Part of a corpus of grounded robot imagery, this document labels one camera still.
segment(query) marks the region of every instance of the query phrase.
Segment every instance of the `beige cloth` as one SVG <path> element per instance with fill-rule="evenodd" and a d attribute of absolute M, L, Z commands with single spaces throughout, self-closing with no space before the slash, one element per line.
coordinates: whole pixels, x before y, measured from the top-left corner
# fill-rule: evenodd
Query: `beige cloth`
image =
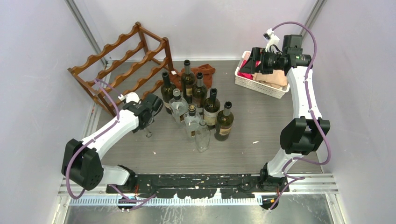
<path fill-rule="evenodd" d="M 253 80 L 277 89 L 287 86 L 287 78 L 282 70 L 274 70 L 272 74 L 255 73 L 253 74 Z"/>

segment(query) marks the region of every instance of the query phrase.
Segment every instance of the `bottle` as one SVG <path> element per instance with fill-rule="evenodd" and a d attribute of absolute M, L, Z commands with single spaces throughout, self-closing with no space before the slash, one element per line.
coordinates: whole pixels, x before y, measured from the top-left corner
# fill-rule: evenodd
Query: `bottle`
<path fill-rule="evenodd" d="M 205 120 L 199 121 L 199 127 L 195 131 L 195 146 L 201 153 L 209 148 L 210 130 Z"/>
<path fill-rule="evenodd" d="M 192 102 L 198 113 L 204 112 L 204 102 L 208 95 L 208 88 L 204 85 L 204 76 L 201 72 L 197 73 L 197 82 L 192 87 Z"/>
<path fill-rule="evenodd" d="M 191 71 L 190 61 L 184 61 L 184 72 L 182 74 L 182 91 L 183 97 L 187 103 L 192 104 L 192 86 L 195 83 L 194 72 Z"/>
<path fill-rule="evenodd" d="M 186 132 L 188 138 L 195 137 L 195 131 L 199 127 L 199 121 L 201 116 L 196 113 L 195 106 L 193 104 L 188 106 L 188 113 L 184 114 L 184 123 L 186 125 Z"/>
<path fill-rule="evenodd" d="M 216 117 L 220 110 L 220 101 L 216 99 L 217 89 L 211 88 L 210 96 L 204 102 L 204 119 L 209 129 L 213 129 L 216 124 Z"/>
<path fill-rule="evenodd" d="M 175 88 L 173 98 L 169 101 L 172 116 L 179 125 L 184 121 L 184 114 L 188 111 L 187 101 L 180 94 L 180 90 Z"/>
<path fill-rule="evenodd" d="M 228 139 L 230 135 L 231 127 L 234 122 L 234 115 L 231 112 L 231 106 L 233 104 L 227 101 L 224 104 L 224 110 L 220 111 L 217 115 L 217 123 L 214 131 L 214 137 L 219 141 Z"/>
<path fill-rule="evenodd" d="M 163 85 L 161 86 L 161 93 L 163 104 L 165 106 L 166 112 L 168 112 L 168 114 L 172 114 L 169 101 L 173 98 L 173 90 L 176 88 L 176 86 L 170 82 L 169 74 L 166 71 L 162 73 L 162 79 Z"/>

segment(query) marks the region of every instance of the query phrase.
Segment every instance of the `scalloped wooden rail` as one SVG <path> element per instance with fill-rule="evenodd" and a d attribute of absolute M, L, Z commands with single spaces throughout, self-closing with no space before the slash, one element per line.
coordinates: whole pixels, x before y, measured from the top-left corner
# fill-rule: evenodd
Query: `scalloped wooden rail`
<path fill-rule="evenodd" d="M 141 61 L 133 63 L 131 65 L 131 67 L 129 68 L 129 70 L 127 72 L 125 72 L 124 74 L 117 75 L 114 78 L 114 81 L 110 85 L 114 88 L 117 87 L 125 79 L 127 79 L 130 75 L 132 75 L 132 73 L 134 73 L 136 70 L 138 70 L 140 67 L 142 67 L 146 62 L 151 60 L 156 54 L 158 54 L 158 52 L 160 52 L 164 48 L 165 48 L 165 41 L 161 41 L 161 43 L 157 49 L 155 49 L 153 51 L 149 50 Z M 107 92 L 110 92 L 111 88 L 106 87 L 105 90 Z"/>
<path fill-rule="evenodd" d="M 148 94 L 154 93 L 158 88 L 161 87 L 162 84 L 163 84 L 163 80 L 156 81 L 153 88 L 151 88 L 151 90 L 149 91 L 145 91 L 141 99 L 145 99 Z"/>
<path fill-rule="evenodd" d="M 135 35 L 137 32 L 139 31 L 139 26 L 136 24 L 134 25 L 134 27 L 132 28 L 131 32 L 127 33 L 127 34 L 121 34 L 118 36 L 118 39 L 116 42 L 114 42 L 113 44 L 106 44 L 103 47 L 102 52 L 100 52 L 97 55 L 90 55 L 87 59 L 87 61 L 81 65 L 81 66 L 74 66 L 71 69 L 71 72 L 73 75 L 78 75 L 80 74 L 82 71 L 84 71 L 85 69 L 87 69 L 89 66 L 93 65 L 95 62 L 97 62 L 98 60 L 100 60 L 103 56 L 107 55 L 110 51 L 114 50 L 116 47 L 118 47 L 120 44 L 122 44 L 123 42 L 125 42 L 127 39 L 129 39 L 130 37 L 132 37 L 133 35 Z"/>
<path fill-rule="evenodd" d="M 127 51 L 122 59 L 114 60 L 112 65 L 108 69 L 100 71 L 98 73 L 98 75 L 96 76 L 96 78 L 103 79 L 105 76 L 107 76 L 110 72 L 112 72 L 114 69 L 116 69 L 122 63 L 124 63 L 126 60 L 128 60 L 130 57 L 132 57 L 134 54 L 136 54 L 143 47 L 144 47 L 144 43 L 143 43 L 143 41 L 140 41 L 139 44 L 137 45 L 137 47 L 134 50 Z M 87 83 L 90 86 L 95 85 L 94 81 L 89 81 Z"/>
<path fill-rule="evenodd" d="M 104 78 L 106 75 L 108 75 L 110 72 L 114 71 L 117 67 L 119 67 L 121 64 L 123 64 L 126 60 L 128 60 L 130 57 L 132 57 L 135 53 L 137 53 L 139 50 L 143 49 L 145 56 L 144 58 L 137 63 L 133 63 L 129 70 L 123 74 L 120 74 L 116 76 L 114 81 L 111 83 L 111 86 L 116 87 L 120 83 L 122 83 L 125 79 L 127 79 L 129 76 L 131 76 L 135 71 L 137 71 L 142 65 L 144 65 L 148 61 L 153 61 L 157 63 L 159 66 L 153 67 L 151 69 L 151 72 L 144 78 L 140 78 L 136 85 L 133 87 L 131 90 L 126 90 L 124 91 L 124 94 L 127 94 L 131 91 L 136 91 L 139 89 L 142 85 L 144 85 L 149 79 L 151 79 L 156 73 L 158 73 L 162 68 L 165 68 L 169 72 L 173 71 L 173 62 L 172 62 L 172 55 L 170 54 L 170 46 L 169 46 L 169 40 L 168 38 L 160 38 L 156 34 L 146 30 L 141 26 L 139 22 L 136 22 L 135 25 L 133 26 L 131 32 L 128 34 L 121 34 L 117 41 L 113 44 L 106 44 L 103 48 L 103 50 L 97 54 L 97 55 L 90 55 L 86 62 L 82 66 L 74 66 L 73 68 L 68 68 L 68 71 L 73 75 L 73 77 L 78 81 L 78 83 L 81 85 L 81 87 L 87 92 L 87 94 L 92 98 L 92 100 L 100 105 L 105 111 L 109 112 L 113 116 L 115 116 L 114 112 L 114 106 L 109 105 L 109 103 L 105 100 L 105 94 L 102 91 L 98 91 L 92 86 L 95 84 L 93 81 L 86 82 L 83 80 L 81 77 L 78 75 L 90 67 L 92 64 L 97 62 L 99 59 L 101 59 L 103 56 L 108 54 L 110 51 L 118 47 L 120 44 L 125 42 L 127 39 L 135 35 L 136 33 L 139 33 L 140 37 L 140 42 L 138 43 L 137 47 L 134 50 L 129 50 L 125 53 L 122 59 L 120 60 L 115 60 L 113 61 L 112 65 L 108 69 L 104 69 L 100 71 L 97 74 L 97 78 Z M 145 35 L 154 38 L 155 40 L 159 41 L 160 44 L 159 46 L 153 50 L 150 51 L 149 47 L 147 45 L 146 37 Z M 154 58 L 154 56 L 159 53 L 162 49 L 165 51 L 166 57 L 162 62 L 158 61 L 157 59 Z M 156 82 L 154 87 L 149 90 L 145 91 L 142 98 L 145 98 L 149 93 L 155 92 L 161 85 L 163 84 L 162 80 L 159 80 Z M 105 91 L 110 92 L 112 89 L 111 88 L 106 88 Z"/>
<path fill-rule="evenodd" d="M 139 89 L 142 85 L 144 85 L 148 80 L 150 80 L 155 74 L 157 74 L 165 65 L 166 63 L 168 63 L 169 59 L 168 57 L 165 57 L 162 61 L 162 63 L 157 66 L 157 67 L 153 67 L 150 71 L 150 73 L 144 77 L 144 78 L 139 78 L 135 84 L 135 86 L 132 89 L 129 90 L 125 90 L 122 94 L 125 96 L 130 92 L 135 92 L 137 89 Z"/>

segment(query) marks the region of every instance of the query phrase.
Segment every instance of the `clear glass bottle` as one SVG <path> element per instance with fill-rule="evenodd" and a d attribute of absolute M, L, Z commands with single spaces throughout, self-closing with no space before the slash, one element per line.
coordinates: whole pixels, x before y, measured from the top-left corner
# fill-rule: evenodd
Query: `clear glass bottle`
<path fill-rule="evenodd" d="M 230 101 L 227 101 L 224 104 L 224 110 L 220 111 L 217 115 L 217 123 L 214 131 L 214 138 L 219 141 L 225 141 L 228 139 L 228 136 L 231 132 L 231 127 L 234 122 L 234 115 L 231 112 L 231 107 L 233 104 Z"/>
<path fill-rule="evenodd" d="M 210 141 L 210 130 L 208 125 L 206 125 L 205 120 L 200 120 L 199 127 L 195 131 L 195 146 L 197 150 L 201 153 L 209 148 Z"/>
<path fill-rule="evenodd" d="M 172 114 L 170 110 L 169 101 L 173 98 L 173 90 L 176 88 L 175 84 L 170 82 L 169 74 L 164 71 L 162 73 L 163 85 L 161 86 L 161 94 L 163 99 L 163 104 L 165 106 L 166 112 Z"/>
<path fill-rule="evenodd" d="M 195 83 L 195 74 L 191 71 L 189 60 L 184 61 L 184 72 L 181 77 L 183 97 L 187 103 L 192 104 L 192 86 Z"/>
<path fill-rule="evenodd" d="M 214 129 L 217 114 L 220 110 L 220 101 L 216 96 L 217 89 L 211 88 L 209 98 L 204 102 L 204 119 L 209 129 Z"/>
<path fill-rule="evenodd" d="M 184 121 L 184 114 L 188 111 L 187 101 L 180 95 L 179 89 L 173 90 L 173 98 L 169 101 L 172 116 L 177 124 Z"/>
<path fill-rule="evenodd" d="M 195 131 L 199 127 L 200 120 L 201 116 L 195 111 L 195 106 L 193 104 L 188 106 L 188 113 L 184 114 L 184 123 L 188 138 L 195 137 Z"/>
<path fill-rule="evenodd" d="M 204 75 L 197 73 L 197 82 L 192 87 L 192 102 L 194 103 L 198 113 L 204 112 L 204 102 L 208 95 L 208 88 L 204 84 Z"/>

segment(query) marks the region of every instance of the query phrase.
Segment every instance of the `wall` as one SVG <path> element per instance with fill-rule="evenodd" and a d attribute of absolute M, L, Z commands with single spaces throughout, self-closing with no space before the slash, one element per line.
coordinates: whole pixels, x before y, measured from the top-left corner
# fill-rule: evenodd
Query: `wall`
<path fill-rule="evenodd" d="M 315 0 L 97 0 L 78 1 L 77 5 L 100 46 L 113 43 L 128 33 L 136 21 L 155 34 L 170 40 L 174 59 L 236 59 L 245 50 L 265 46 L 263 34 L 284 21 L 305 23 Z M 277 31 L 298 34 L 300 28 L 287 26 Z M 136 47 L 139 37 L 111 52 L 120 59 Z M 150 41 L 155 49 L 158 42 Z M 133 59 L 141 59 L 137 54 Z"/>
<path fill-rule="evenodd" d="M 0 21 L 0 223 L 50 223 L 65 144 L 92 109 L 66 69 L 93 50 L 64 1 L 1 1 Z"/>
<path fill-rule="evenodd" d="M 349 223 L 394 223 L 396 2 L 327 1 L 312 31 L 313 82 L 329 119 L 333 172 Z M 312 53 L 312 40 L 304 42 Z M 326 157 L 321 146 L 321 159 Z"/>

